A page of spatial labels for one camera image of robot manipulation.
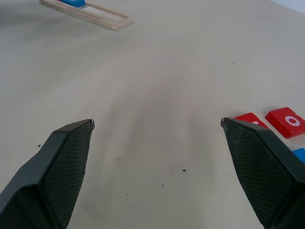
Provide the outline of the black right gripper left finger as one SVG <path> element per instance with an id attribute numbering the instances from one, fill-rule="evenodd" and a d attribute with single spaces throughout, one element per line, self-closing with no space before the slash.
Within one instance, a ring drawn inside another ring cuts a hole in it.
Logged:
<path id="1" fill-rule="evenodd" d="M 0 194 L 2 229 L 67 228 L 85 176 L 94 120 L 65 125 Z"/>

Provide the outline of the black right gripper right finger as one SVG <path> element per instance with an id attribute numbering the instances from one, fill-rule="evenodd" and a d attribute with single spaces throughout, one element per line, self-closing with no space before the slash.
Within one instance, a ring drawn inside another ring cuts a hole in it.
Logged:
<path id="1" fill-rule="evenodd" d="M 265 127 L 223 118 L 238 180 L 265 229 L 305 227 L 305 165 Z"/>

